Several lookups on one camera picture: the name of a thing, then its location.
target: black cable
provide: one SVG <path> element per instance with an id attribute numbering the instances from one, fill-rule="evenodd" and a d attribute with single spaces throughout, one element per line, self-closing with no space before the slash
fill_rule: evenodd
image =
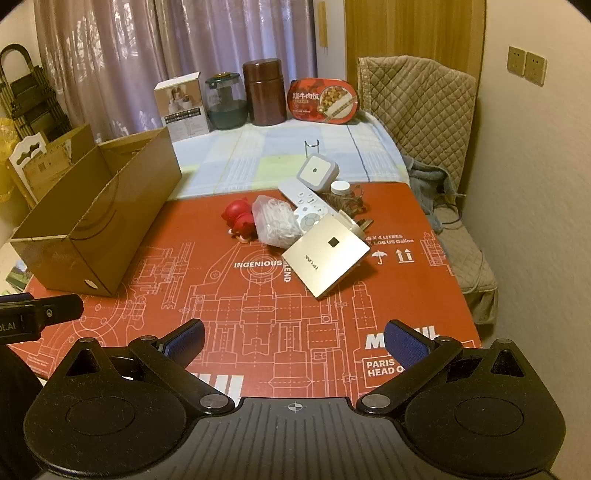
<path id="1" fill-rule="evenodd" d="M 455 210 L 457 213 L 457 218 L 453 222 L 441 222 L 442 225 L 453 225 L 454 223 L 458 223 L 460 220 L 462 220 L 462 214 L 460 213 L 460 210 L 453 203 L 443 202 L 443 203 L 438 204 L 437 206 L 439 206 L 439 205 L 448 205 L 448 206 L 452 207 L 452 210 Z"/>

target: table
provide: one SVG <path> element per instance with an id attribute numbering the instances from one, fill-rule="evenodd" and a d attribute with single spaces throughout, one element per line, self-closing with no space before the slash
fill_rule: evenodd
<path id="1" fill-rule="evenodd" d="M 470 311 L 410 188 L 364 185 L 371 255 L 317 301 L 281 261 L 279 249 L 240 244 L 220 213 L 244 194 L 168 202 L 114 299 L 84 297 L 80 320 L 47 327 L 38 342 L 12 347 L 50 375 L 76 339 L 107 346 L 163 336 L 192 317 L 205 324 L 204 351 L 188 370 L 241 396 L 360 395 L 402 371 L 382 332 L 399 319 L 429 337 L 480 347 Z M 263 192 L 281 197 L 276 191 Z M 258 193 L 246 197 L 254 201 Z M 57 294 L 35 279 L 36 297 Z"/>
<path id="2" fill-rule="evenodd" d="M 277 188 L 281 180 L 296 176 L 306 160 L 304 142 L 315 145 L 317 140 L 320 153 L 338 162 L 341 180 L 408 184 L 394 141 L 373 116 L 360 112 L 346 125 L 292 118 L 272 127 L 246 124 L 176 142 L 183 178 L 171 199 Z"/>

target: red toy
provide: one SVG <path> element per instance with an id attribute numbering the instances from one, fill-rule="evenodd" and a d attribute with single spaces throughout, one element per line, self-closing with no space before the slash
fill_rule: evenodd
<path id="1" fill-rule="evenodd" d="M 228 205 L 222 213 L 222 218 L 230 226 L 228 233 L 232 236 L 239 236 L 241 242 L 248 242 L 256 231 L 252 205 L 245 198 L 234 200 Z"/>
<path id="2" fill-rule="evenodd" d="M 228 222 L 228 226 L 233 226 L 236 219 L 243 213 L 252 213 L 252 205 L 243 198 L 234 200 L 222 213 L 222 218 Z"/>

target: green lid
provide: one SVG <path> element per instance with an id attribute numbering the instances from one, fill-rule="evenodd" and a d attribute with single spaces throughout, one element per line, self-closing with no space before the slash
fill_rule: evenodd
<path id="1" fill-rule="evenodd" d="M 236 80 L 239 78 L 240 78 L 239 73 L 233 73 L 233 72 L 216 73 L 213 77 L 211 77 L 210 79 L 207 79 L 206 83 L 207 83 L 208 87 L 210 87 L 212 89 L 217 89 L 217 87 L 221 83 L 227 82 L 228 80 Z"/>

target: crosshair marking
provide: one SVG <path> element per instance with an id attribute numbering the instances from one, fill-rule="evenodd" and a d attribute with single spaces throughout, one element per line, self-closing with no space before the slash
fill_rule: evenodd
<path id="1" fill-rule="evenodd" d="M 296 411 L 300 411 L 302 408 L 305 408 L 305 406 L 295 401 L 286 406 L 286 408 L 289 408 L 292 412 L 295 413 Z"/>

